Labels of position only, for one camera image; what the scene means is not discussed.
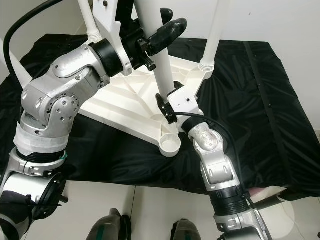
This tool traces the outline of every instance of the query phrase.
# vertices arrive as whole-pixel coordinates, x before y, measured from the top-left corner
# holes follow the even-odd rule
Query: black cloth
[[[21,63],[32,75],[60,55],[77,48],[86,36],[47,34]],[[169,48],[175,57],[199,62],[205,39],[179,38]],[[0,86],[0,169],[14,147],[21,92],[10,76]],[[203,81],[198,103],[206,116],[233,135],[245,187],[281,186],[320,196],[320,144],[286,71],[267,42],[221,40],[211,78]],[[216,128],[223,136],[225,133]],[[61,171],[69,180],[175,188],[206,194],[200,158],[184,133],[172,158],[158,147],[78,114]],[[232,146],[225,153],[235,159]]]

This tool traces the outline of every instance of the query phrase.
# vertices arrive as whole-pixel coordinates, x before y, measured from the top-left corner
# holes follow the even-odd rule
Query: robotic arm
[[[163,8],[164,25],[146,39],[139,20],[132,20],[127,12],[133,2],[127,1],[126,8],[119,0],[118,8],[110,8],[113,15],[108,16],[108,25],[103,18],[96,19],[105,39],[59,57],[45,75],[23,89],[24,112],[16,128],[16,147],[0,181],[0,226],[5,239],[21,239],[35,220],[56,210],[66,184],[59,167],[66,160],[69,134],[84,102],[118,73],[129,75],[131,68],[142,65],[153,71],[156,64],[150,57],[167,48],[187,27],[184,18],[170,21],[172,11]],[[178,82],[174,86],[167,99],[157,94],[158,106],[169,123],[176,122],[189,136],[201,158],[214,219],[224,232],[220,239],[271,239],[258,210],[247,204],[232,161],[224,154],[222,136],[199,118],[203,112],[195,96]]]

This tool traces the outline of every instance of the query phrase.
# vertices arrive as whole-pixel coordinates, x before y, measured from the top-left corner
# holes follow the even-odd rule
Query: white cylindrical leg
[[[144,31],[144,36],[148,39],[163,26],[158,1],[135,0],[134,4],[139,23]],[[168,49],[162,50],[158,54],[152,56],[151,59],[156,65],[154,76],[159,93],[164,101],[167,101],[167,95],[175,89]]]
[[[218,0],[211,25],[210,35],[205,46],[203,58],[199,68],[202,71],[213,71],[215,68],[215,57],[218,49],[222,31],[228,19],[231,0]]]
[[[88,41],[91,43],[97,43],[101,41],[102,37],[99,29],[96,26],[96,22],[91,12],[88,0],[78,0],[78,3],[86,26]]]
[[[4,42],[0,38],[0,61],[7,66],[6,61],[5,61],[5,56],[4,56]],[[31,82],[32,77],[30,74],[27,72],[27,70],[21,65],[21,63],[18,61],[16,56],[10,51],[10,59],[12,62],[13,69],[15,71],[15,74],[21,84],[21,87],[24,89],[28,83]]]

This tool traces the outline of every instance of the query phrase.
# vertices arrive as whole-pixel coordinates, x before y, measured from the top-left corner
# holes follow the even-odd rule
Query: white tripod base
[[[170,56],[172,76],[187,86],[194,95],[206,76],[199,63]],[[79,113],[121,130],[159,147],[166,157],[174,157],[180,149],[176,124],[168,124],[160,112],[156,94],[159,93],[153,72],[145,66],[129,76],[118,74],[111,83],[82,105]]]

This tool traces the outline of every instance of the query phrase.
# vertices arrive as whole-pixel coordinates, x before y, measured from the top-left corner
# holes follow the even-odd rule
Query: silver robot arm
[[[7,239],[21,239],[34,220],[53,214],[66,180],[58,168],[82,104],[110,83],[101,59],[83,45],[58,58],[23,90],[24,112],[0,187],[0,221]]]
[[[164,104],[156,96],[158,106],[169,122],[176,122],[178,129],[188,135],[200,156],[201,174],[214,208],[214,219],[219,231],[224,233],[219,240],[271,240],[259,211],[247,203],[234,165],[224,153],[222,136],[201,118],[204,114],[196,97],[179,82],[175,82],[175,88],[167,97],[169,103]]]

